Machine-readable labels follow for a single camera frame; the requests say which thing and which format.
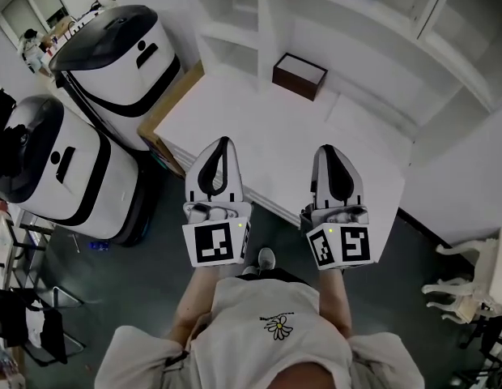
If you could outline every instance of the person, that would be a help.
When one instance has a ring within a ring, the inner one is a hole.
[[[41,59],[44,52],[39,47],[44,35],[33,29],[28,29],[19,40],[17,54],[24,55],[25,62],[33,69],[34,72],[39,71],[42,75],[51,78],[51,73],[42,63]]]
[[[269,248],[238,277],[197,268],[163,339],[116,330],[95,388],[424,388],[397,336],[354,336],[339,269],[320,271],[319,289]]]

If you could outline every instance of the white shelving unit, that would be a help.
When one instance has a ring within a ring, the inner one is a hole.
[[[489,112],[502,105],[502,0],[439,0],[420,40]]]
[[[321,119],[331,123],[336,105],[351,100],[366,131],[377,127],[373,138],[407,164],[410,156],[418,162],[439,156],[502,106],[502,0],[189,4],[208,75],[264,93],[287,52],[321,65],[329,70],[315,101],[325,106],[317,109]],[[467,105],[463,122],[451,109]],[[407,140],[415,142],[411,155],[403,152]]]

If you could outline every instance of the white t-shirt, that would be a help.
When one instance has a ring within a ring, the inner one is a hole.
[[[221,280],[211,323],[188,356],[178,343],[121,327],[95,388],[265,389],[279,372],[302,362],[326,368],[339,389],[351,388],[351,346],[318,314],[318,305],[318,292],[305,284]]]

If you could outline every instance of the gray floor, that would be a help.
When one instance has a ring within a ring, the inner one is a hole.
[[[170,325],[181,294],[193,271],[181,226],[184,183],[163,175],[160,200],[149,232],[133,248],[111,246],[108,252],[89,249],[80,237],[81,253],[64,229],[53,235],[43,269],[46,284],[59,284],[86,302],[63,311],[65,329],[87,345],[68,365],[38,368],[27,359],[30,388],[93,387],[113,331],[131,324],[153,335]],[[264,245],[277,255],[278,265],[311,284],[317,269],[307,242],[287,222],[256,206],[248,256]],[[442,257],[434,245],[408,224],[396,219],[380,263],[345,274],[357,334],[391,331],[402,337],[419,366],[427,388],[441,389],[455,370],[481,365],[476,344],[467,350],[458,341],[470,331],[442,321],[436,309],[425,307],[420,287],[464,267],[461,258]]]

